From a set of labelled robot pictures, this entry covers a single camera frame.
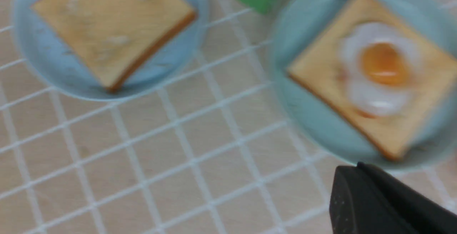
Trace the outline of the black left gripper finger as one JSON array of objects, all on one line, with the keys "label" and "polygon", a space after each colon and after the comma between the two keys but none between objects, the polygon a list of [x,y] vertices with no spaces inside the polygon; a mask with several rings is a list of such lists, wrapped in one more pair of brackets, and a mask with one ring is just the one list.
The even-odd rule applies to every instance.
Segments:
[{"label": "black left gripper finger", "polygon": [[381,168],[339,165],[329,215],[334,234],[455,234],[456,214]]}]

